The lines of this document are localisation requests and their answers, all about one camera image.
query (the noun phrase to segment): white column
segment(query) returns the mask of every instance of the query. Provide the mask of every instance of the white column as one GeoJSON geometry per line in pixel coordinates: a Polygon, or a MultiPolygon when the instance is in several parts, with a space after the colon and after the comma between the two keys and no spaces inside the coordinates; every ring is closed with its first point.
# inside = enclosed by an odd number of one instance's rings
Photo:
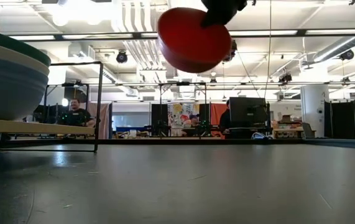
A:
{"type": "Polygon", "coordinates": [[[309,123],[315,130],[315,137],[324,137],[325,102],[329,101],[328,85],[303,86],[302,96],[302,120],[309,123]]]}
{"type": "MultiPolygon", "coordinates": [[[[67,72],[67,66],[53,66],[50,67],[50,74],[48,75],[48,84],[49,85],[59,85],[65,83],[65,74],[67,72]]],[[[54,87],[50,86],[47,89],[47,92],[50,94],[47,95],[47,102],[46,104],[52,106],[58,103],[59,105],[62,104],[62,100],[64,99],[65,90],[64,87],[54,87]]]]}

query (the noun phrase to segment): blue bowl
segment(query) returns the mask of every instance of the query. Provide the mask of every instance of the blue bowl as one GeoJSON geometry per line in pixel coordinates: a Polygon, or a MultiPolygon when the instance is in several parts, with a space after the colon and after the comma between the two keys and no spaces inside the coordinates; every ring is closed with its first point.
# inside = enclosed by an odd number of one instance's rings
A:
{"type": "Polygon", "coordinates": [[[39,71],[0,59],[0,119],[21,119],[34,112],[47,82],[39,71]]]}

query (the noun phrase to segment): gray table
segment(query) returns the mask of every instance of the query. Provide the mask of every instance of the gray table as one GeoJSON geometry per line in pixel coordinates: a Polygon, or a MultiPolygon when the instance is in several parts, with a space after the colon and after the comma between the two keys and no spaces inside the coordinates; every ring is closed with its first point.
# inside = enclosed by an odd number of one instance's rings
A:
{"type": "Polygon", "coordinates": [[[355,149],[0,152],[0,223],[355,223],[355,149]]]}

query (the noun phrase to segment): person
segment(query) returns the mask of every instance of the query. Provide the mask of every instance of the person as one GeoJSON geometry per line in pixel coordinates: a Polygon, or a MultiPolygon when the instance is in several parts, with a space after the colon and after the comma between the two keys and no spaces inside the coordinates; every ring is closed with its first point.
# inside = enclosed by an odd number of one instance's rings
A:
{"type": "Polygon", "coordinates": [[[84,127],[94,127],[96,121],[91,117],[90,113],[80,108],[80,100],[72,99],[71,110],[65,113],[59,124],[69,125],[69,126],[84,126],[84,127]]]}
{"type": "Polygon", "coordinates": [[[229,134],[229,129],[231,127],[231,118],[229,115],[229,100],[227,100],[226,104],[227,104],[227,109],[221,115],[220,121],[219,121],[220,131],[223,135],[229,134]]]}
{"type": "Polygon", "coordinates": [[[194,136],[196,134],[196,130],[192,128],[199,126],[198,116],[191,114],[188,121],[189,122],[186,122],[185,124],[189,124],[191,129],[183,129],[182,136],[194,136]]]}

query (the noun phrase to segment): pillar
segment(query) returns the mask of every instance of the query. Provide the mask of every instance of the pillar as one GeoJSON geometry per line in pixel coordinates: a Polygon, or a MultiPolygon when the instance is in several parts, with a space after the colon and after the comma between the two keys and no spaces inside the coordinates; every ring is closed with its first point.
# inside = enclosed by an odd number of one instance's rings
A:
{"type": "MultiPolygon", "coordinates": [[[[54,42],[51,44],[51,48],[49,48],[47,42],[32,42],[29,44],[46,53],[52,59],[52,63],[68,61],[68,46],[71,44],[70,42],[54,42]]],[[[67,66],[50,66],[48,85],[59,85],[65,83],[67,68],[67,66]]],[[[49,87],[47,91],[47,105],[56,105],[56,103],[59,105],[62,104],[65,94],[64,87],[56,87],[54,90],[53,87],[49,87]]]]}
{"type": "Polygon", "coordinates": [[[325,102],[329,101],[328,85],[307,85],[300,90],[302,121],[315,130],[315,137],[325,136],[325,102]]]}

